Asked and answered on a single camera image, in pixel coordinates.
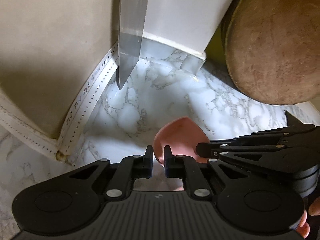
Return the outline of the small pink heart dish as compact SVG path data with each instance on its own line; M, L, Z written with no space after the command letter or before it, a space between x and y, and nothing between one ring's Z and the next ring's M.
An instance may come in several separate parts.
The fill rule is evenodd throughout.
M193 120L184 116L166 124L155 135L154 155L164 167L164 147L169 145L173 155L186 155L198 163L206 163L207 158L196 153L196 146L201 142L208 143L209 138Z

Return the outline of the round wooden cutting board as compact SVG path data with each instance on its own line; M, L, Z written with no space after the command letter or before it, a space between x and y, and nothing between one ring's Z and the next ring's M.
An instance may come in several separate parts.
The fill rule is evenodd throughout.
M229 75L270 105L319 95L319 0L233 0L221 23Z

